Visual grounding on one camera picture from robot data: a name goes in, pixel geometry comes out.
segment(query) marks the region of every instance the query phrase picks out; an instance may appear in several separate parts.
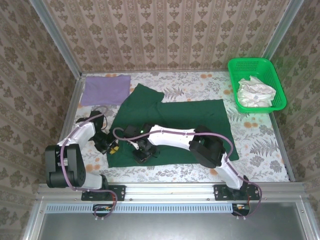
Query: metal frame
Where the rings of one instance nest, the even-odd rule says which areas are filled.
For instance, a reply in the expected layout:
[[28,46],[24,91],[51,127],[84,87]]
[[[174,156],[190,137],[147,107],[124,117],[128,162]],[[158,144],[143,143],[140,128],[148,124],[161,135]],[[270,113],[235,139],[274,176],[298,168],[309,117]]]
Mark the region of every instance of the metal frame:
[[[208,204],[242,203],[242,201],[215,201],[213,185],[209,183],[113,183],[126,185],[125,204]],[[260,182],[262,203],[296,203],[300,220],[308,240],[319,240],[319,229],[310,208],[302,182]],[[24,240],[39,237],[48,204],[110,204],[110,201],[81,201],[81,192],[69,188],[49,188],[40,184],[35,205],[27,225]]]
[[73,73],[76,80],[81,77],[81,70],[74,59],[72,53],[70,52],[68,45],[66,44],[63,35],[59,32],[54,20],[52,19],[46,5],[42,0],[30,0],[32,6],[34,7],[36,13],[39,15],[42,23],[44,24],[46,30],[53,39],[55,45],[59,49],[61,55],[63,56],[66,64],[68,64],[71,72]]
[[262,54],[263,58],[269,60],[272,58],[303,3],[304,0],[292,0],[289,2],[271,40]]
[[86,75],[82,75],[79,81],[75,82],[73,94],[70,100],[68,111],[66,112],[64,124],[60,134],[59,141],[62,141],[72,130],[74,119],[77,113],[79,100],[85,84]]
[[[93,214],[95,203],[47,203],[45,214]],[[113,214],[233,213],[232,203],[128,203],[117,204]]]

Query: yellow object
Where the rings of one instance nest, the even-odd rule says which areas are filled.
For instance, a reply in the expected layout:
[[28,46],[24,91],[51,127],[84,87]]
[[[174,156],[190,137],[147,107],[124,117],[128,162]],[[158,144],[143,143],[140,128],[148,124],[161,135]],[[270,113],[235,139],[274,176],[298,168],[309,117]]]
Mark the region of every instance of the yellow object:
[[115,147],[111,148],[110,154],[115,154],[118,150],[119,150],[119,146],[115,146]]

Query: floral tablecloth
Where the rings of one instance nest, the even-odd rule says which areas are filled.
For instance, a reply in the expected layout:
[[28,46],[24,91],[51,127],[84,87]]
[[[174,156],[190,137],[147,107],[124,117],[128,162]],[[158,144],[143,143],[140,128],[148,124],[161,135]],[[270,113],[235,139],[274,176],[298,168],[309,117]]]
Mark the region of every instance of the floral tablecloth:
[[[138,83],[165,93],[163,102],[223,99],[239,160],[236,169],[255,182],[288,182],[289,178],[268,114],[240,114],[236,109],[228,72],[135,72],[130,92]],[[120,73],[95,73],[86,76],[115,77]],[[88,117],[95,106],[79,103],[74,121]],[[106,114],[108,132],[120,106],[110,105]],[[87,172],[105,174],[109,182],[221,182],[214,169],[200,164],[134,166],[108,168],[107,156],[98,152],[92,141],[83,148]]]

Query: beige wallpaper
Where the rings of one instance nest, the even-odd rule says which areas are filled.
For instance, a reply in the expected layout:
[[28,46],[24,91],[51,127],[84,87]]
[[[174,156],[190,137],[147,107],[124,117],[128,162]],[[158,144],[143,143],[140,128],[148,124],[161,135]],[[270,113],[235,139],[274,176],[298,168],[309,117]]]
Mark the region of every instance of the beige wallpaper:
[[44,0],[82,72],[226,69],[260,57],[289,0]]
[[0,239],[19,239],[75,79],[28,0],[0,1]]
[[287,97],[276,115],[297,181],[320,220],[320,1],[305,0],[272,62]]

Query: cable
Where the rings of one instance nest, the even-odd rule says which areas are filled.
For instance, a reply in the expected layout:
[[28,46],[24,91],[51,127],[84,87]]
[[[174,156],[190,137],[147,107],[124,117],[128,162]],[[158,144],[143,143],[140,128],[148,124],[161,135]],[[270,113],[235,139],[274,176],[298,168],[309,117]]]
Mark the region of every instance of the cable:
[[[64,162],[64,152],[65,152],[65,147],[68,144],[68,142],[70,141],[70,139],[72,139],[72,137],[75,135],[75,133],[85,124],[87,124],[88,122],[90,122],[93,119],[96,119],[98,117],[104,116],[105,113],[107,112],[108,108],[106,106],[101,106],[105,108],[105,111],[101,114],[95,115],[93,117],[90,117],[89,119],[83,121],[82,123],[80,123],[79,125],[76,125],[76,127],[73,129],[73,131],[69,134],[68,138],[63,142],[61,149],[60,149],[60,163],[61,163],[61,168],[62,168],[62,173],[65,179],[66,184],[68,185],[69,188],[71,188],[73,191],[88,191],[88,192],[94,192],[94,193],[110,193],[114,196],[115,200],[113,203],[113,206],[111,208],[111,210],[109,211],[109,213],[107,215],[105,215],[104,217],[108,217],[115,209],[117,202],[118,202],[118,197],[117,194],[112,191],[112,190],[108,190],[108,189],[88,189],[88,188],[82,188],[82,187],[74,187],[72,186],[71,182],[69,181],[68,175],[67,175],[67,171],[66,171],[66,166],[65,166],[65,162]],[[96,110],[100,108],[100,106],[95,107],[93,110]]]
[[119,137],[117,136],[116,134],[116,131],[117,130],[120,130],[120,131],[124,131],[123,128],[121,127],[116,127],[113,129],[112,133],[114,135],[114,137],[118,140],[121,140],[121,141],[133,141],[133,140],[137,140],[137,139],[140,139],[140,138],[143,138],[143,137],[146,137],[146,136],[149,136],[151,134],[158,134],[158,133],[164,133],[164,134],[176,134],[176,135],[187,135],[187,136],[214,136],[214,137],[219,137],[221,139],[224,139],[229,145],[230,145],[230,151],[229,153],[226,155],[225,157],[225,163],[230,167],[230,169],[234,172],[234,174],[239,178],[241,179],[242,181],[248,183],[248,184],[251,184],[251,185],[254,185],[258,188],[259,192],[260,192],[260,198],[259,198],[259,201],[257,203],[257,206],[256,208],[254,209],[254,211],[250,214],[248,214],[247,216],[242,216],[241,214],[239,214],[240,216],[242,216],[243,218],[244,217],[250,217],[252,216],[256,210],[259,208],[260,204],[261,204],[261,200],[262,200],[262,189],[261,187],[254,183],[254,182],[251,182],[249,180],[246,180],[244,179],[242,176],[239,175],[239,173],[234,169],[234,167],[228,162],[228,159],[230,157],[230,155],[232,154],[233,150],[234,150],[234,145],[233,143],[230,141],[229,138],[227,138],[226,136],[224,135],[221,135],[219,133],[214,133],[214,132],[178,132],[178,131],[169,131],[169,130],[156,130],[156,131],[150,131],[150,132],[147,132],[147,133],[144,133],[144,134],[141,134],[139,136],[134,136],[134,137],[130,137],[130,138],[125,138],[125,137]]
[[[112,206],[114,206],[114,207],[115,207],[115,200],[116,200],[115,196],[112,195],[112,201],[113,201],[113,205],[112,205]],[[103,220],[103,219],[106,218],[108,215],[110,215],[110,212],[109,212],[109,213],[107,213],[107,214],[104,215],[104,216],[101,216],[101,217],[97,216],[97,210],[98,210],[98,209],[103,209],[103,208],[106,208],[106,207],[109,207],[109,206],[100,205],[100,206],[97,206],[97,207],[94,209],[93,215],[95,216],[95,220],[97,220],[98,218],[101,218],[101,219]]]
[[248,195],[248,201],[246,202],[246,204],[248,204],[249,208],[250,208],[250,196],[249,196],[249,194],[247,194],[247,195]]
[[103,115],[104,119],[105,119],[105,127],[104,128],[101,128],[101,131],[105,130],[108,126],[108,120],[107,120],[107,117],[105,115]]

